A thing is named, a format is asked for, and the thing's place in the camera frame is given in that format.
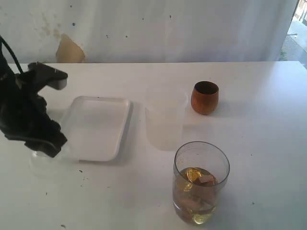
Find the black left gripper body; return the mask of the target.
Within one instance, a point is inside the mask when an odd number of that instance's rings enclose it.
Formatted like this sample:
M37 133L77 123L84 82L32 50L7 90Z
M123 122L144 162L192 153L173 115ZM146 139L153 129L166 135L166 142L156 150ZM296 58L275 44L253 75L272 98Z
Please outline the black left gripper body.
M47 114L46 100L30 85L34 73L14 73L4 56L0 57L0 130L8 140L54 158L67 138L60 124Z

